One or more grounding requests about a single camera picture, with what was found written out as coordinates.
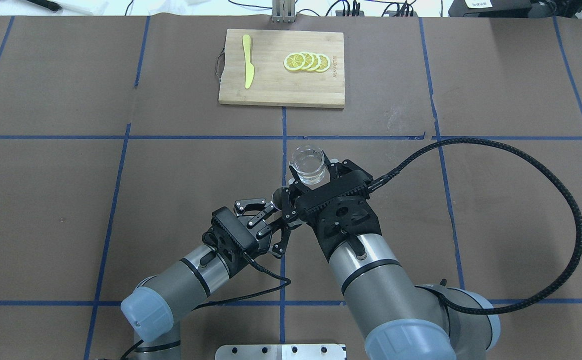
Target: yellow knife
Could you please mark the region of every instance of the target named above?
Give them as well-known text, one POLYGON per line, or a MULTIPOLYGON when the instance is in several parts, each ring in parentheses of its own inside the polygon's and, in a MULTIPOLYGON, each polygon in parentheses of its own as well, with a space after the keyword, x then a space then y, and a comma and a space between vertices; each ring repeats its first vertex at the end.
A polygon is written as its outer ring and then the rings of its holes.
POLYGON ((242 45, 244 46, 244 64, 246 65, 244 71, 244 88, 248 89, 253 83, 253 77, 255 75, 255 67, 250 62, 250 35, 244 34, 242 36, 242 45))

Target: brown table surface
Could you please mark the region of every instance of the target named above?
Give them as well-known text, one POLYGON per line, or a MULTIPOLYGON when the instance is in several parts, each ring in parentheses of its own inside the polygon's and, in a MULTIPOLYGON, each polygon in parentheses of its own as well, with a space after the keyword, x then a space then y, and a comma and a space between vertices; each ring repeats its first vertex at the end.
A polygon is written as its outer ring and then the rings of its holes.
MULTIPOLYGON (((118 358, 132 343, 119 301, 196 248, 213 210, 268 198, 297 146, 380 175, 463 135, 533 155, 582 210, 582 20, 0 17, 0 359, 118 358), (344 32, 346 108, 219 105, 227 28, 344 32)), ((574 241, 559 193, 499 150, 443 156, 419 158, 371 199, 413 281, 447 278, 497 306, 552 281, 574 241)), ((309 228, 284 261, 261 264, 293 284, 186 317, 185 359, 279 342, 366 358, 309 228)), ((212 299, 276 284, 246 269, 212 299)), ((501 321, 489 360, 582 359, 582 262, 501 321)))

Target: metal mounting plate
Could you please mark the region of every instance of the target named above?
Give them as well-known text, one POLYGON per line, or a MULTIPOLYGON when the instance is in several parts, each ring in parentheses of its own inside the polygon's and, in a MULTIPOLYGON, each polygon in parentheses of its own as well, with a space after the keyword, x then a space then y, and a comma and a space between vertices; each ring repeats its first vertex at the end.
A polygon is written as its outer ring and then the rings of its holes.
POLYGON ((215 352, 215 360, 346 360, 346 345, 223 345, 215 352))

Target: metal bracket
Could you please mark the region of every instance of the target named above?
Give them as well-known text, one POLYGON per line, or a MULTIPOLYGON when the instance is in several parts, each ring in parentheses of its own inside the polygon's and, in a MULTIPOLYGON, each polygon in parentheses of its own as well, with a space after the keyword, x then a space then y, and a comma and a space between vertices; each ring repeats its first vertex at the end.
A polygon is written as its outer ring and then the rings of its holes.
POLYGON ((271 19, 274 23, 294 23, 295 0, 273 0, 271 19))
POLYGON ((223 345, 215 360, 346 360, 345 344, 223 345))

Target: white paper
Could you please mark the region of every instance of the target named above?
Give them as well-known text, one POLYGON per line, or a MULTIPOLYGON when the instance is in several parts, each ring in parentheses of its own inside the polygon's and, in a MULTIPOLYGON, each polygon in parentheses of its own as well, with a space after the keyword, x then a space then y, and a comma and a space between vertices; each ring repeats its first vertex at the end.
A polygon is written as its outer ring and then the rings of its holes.
POLYGON ((464 2, 469 9, 485 9, 493 7, 490 0, 464 0, 464 2))

